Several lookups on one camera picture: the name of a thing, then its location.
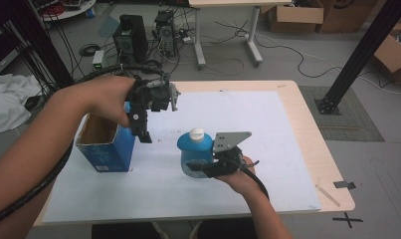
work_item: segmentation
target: black tape mark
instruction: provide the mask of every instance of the black tape mark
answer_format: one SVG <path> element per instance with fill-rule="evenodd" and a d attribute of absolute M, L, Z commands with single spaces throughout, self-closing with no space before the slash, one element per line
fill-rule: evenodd
<path fill-rule="evenodd" d="M 333 182 L 333 184 L 334 184 L 334 186 L 335 186 L 336 188 L 343 188 L 343 187 L 346 187 L 346 188 L 348 188 L 348 190 L 357 188 L 357 187 L 355 186 L 355 183 L 354 183 L 354 182 L 338 181 L 338 182 Z"/>
<path fill-rule="evenodd" d="M 351 222 L 364 222 L 361 219 L 355 219 L 355 218 L 349 218 L 348 214 L 346 212 L 343 213 L 345 215 L 345 218 L 342 217 L 332 217 L 333 221 L 346 221 L 348 223 L 349 228 L 352 228 Z"/>

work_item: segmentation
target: blue container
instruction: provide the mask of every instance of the blue container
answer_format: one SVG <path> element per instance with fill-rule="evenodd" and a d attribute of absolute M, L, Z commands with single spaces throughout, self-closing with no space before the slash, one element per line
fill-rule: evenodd
<path fill-rule="evenodd" d="M 202 128 L 193 128 L 190 132 L 182 134 L 178 138 L 177 146 L 181 149 L 181 168 L 188 176 L 205 178 L 207 175 L 202 171 L 193 171 L 187 166 L 201 166 L 213 162 L 213 140 Z"/>

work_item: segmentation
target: table leg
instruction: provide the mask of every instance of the table leg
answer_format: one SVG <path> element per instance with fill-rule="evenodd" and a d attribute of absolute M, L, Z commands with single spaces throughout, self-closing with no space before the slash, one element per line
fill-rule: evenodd
<path fill-rule="evenodd" d="M 256 47 L 256 44 L 254 43 L 254 35 L 256 33 L 256 26 L 257 26 L 257 21 L 259 18 L 259 12 L 260 12 L 260 6 L 256 6 L 253 9 L 253 16 L 251 20 L 251 27 L 250 27 L 250 33 L 246 34 L 246 39 L 247 39 L 247 45 L 250 48 L 250 51 L 253 54 L 253 57 L 255 59 L 256 67 L 258 67 L 261 63 L 263 63 L 263 58 L 260 55 L 259 50 Z"/>
<path fill-rule="evenodd" d="M 200 43 L 200 20 L 199 20 L 199 8 L 196 8 L 196 13 L 195 13 L 195 21 L 196 21 L 196 35 L 194 39 L 194 49 L 196 51 L 196 56 L 197 56 L 197 65 L 199 69 L 203 68 L 206 66 L 206 60 L 204 59 L 203 55 L 203 50 L 201 48 L 201 43 Z"/>

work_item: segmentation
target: white cloth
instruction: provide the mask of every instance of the white cloth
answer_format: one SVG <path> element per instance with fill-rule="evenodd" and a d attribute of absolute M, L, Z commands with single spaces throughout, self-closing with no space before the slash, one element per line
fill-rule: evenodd
<path fill-rule="evenodd" d="M 34 76 L 0 76 L 0 132 L 15 128 L 30 117 L 24 104 L 40 91 Z"/>

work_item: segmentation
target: gray carpet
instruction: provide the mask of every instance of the gray carpet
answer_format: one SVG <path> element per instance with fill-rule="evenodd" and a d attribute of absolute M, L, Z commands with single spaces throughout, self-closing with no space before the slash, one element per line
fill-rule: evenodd
<path fill-rule="evenodd" d="M 349 89 L 338 105 L 340 116 L 321 115 L 314 99 L 321 99 L 329 87 L 300 87 L 308 108 L 326 140 L 384 141 L 376 125 L 358 100 L 353 89 Z"/>

